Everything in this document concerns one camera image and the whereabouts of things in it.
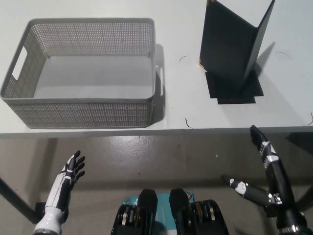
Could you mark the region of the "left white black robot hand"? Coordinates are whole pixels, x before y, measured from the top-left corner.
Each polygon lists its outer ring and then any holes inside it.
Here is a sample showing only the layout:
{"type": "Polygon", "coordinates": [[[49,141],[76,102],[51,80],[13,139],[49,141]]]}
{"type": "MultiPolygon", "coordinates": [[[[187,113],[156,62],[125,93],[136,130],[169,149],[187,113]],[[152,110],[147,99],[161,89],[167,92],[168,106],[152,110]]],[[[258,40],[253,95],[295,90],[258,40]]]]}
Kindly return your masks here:
{"type": "Polygon", "coordinates": [[[56,176],[45,203],[45,214],[36,224],[33,234],[62,234],[62,225],[69,214],[71,192],[79,178],[85,175],[85,157],[80,154],[81,151],[76,151],[56,176]]]}

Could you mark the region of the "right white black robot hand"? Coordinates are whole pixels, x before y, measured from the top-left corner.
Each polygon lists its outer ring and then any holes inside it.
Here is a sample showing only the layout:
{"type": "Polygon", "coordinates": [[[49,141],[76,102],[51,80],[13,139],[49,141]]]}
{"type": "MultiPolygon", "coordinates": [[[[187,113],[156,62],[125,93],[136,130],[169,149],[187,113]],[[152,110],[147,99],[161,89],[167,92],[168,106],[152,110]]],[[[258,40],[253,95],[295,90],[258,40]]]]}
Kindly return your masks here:
{"type": "Polygon", "coordinates": [[[242,198],[262,207],[267,217],[276,217],[279,213],[295,208],[295,199],[289,178],[273,145],[255,125],[250,127],[252,143],[262,158],[265,168],[268,190],[255,187],[228,175],[221,179],[242,198]]]}

